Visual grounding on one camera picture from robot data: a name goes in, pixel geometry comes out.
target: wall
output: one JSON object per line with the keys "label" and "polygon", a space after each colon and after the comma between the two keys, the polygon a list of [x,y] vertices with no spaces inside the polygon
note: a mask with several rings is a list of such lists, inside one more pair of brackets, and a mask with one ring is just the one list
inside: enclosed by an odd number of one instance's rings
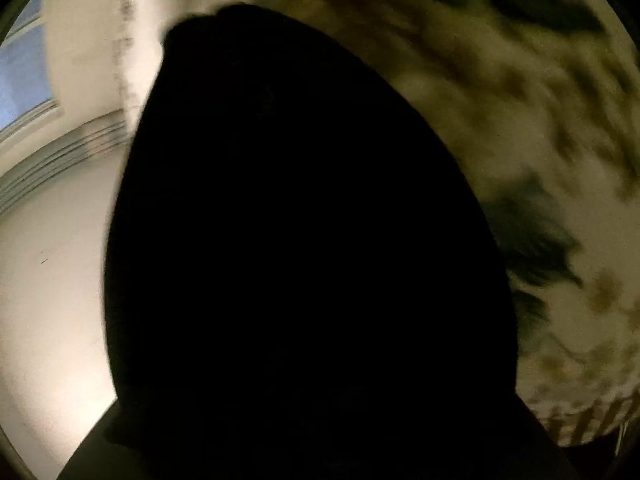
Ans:
{"label": "wall", "polygon": [[49,81],[61,108],[0,144],[0,174],[48,142],[121,107],[113,38],[119,0],[44,0]]}
{"label": "wall", "polygon": [[0,426],[39,480],[114,400],[102,260],[125,156],[66,170],[0,219]]}

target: patterned textile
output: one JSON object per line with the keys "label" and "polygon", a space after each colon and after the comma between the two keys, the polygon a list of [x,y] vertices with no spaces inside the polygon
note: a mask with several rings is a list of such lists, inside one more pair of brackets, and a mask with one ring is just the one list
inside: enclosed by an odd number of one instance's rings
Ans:
{"label": "patterned textile", "polygon": [[360,56],[454,154],[508,266],[518,394],[553,439],[638,415],[640,73],[606,2],[255,1]]}

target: striped molding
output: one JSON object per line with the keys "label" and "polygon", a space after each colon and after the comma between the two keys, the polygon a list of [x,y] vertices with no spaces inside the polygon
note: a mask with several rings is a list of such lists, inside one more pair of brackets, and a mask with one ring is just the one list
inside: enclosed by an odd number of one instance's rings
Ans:
{"label": "striped molding", "polygon": [[131,139],[117,110],[50,142],[0,176],[0,215],[62,171]]}

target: person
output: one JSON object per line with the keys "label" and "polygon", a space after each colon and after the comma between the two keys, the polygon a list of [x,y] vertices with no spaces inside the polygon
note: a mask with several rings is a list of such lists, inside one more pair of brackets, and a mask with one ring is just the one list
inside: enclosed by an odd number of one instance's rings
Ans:
{"label": "person", "polygon": [[166,35],[104,314],[118,400],[60,480],[575,478],[514,391],[504,264],[454,159],[277,12]]}

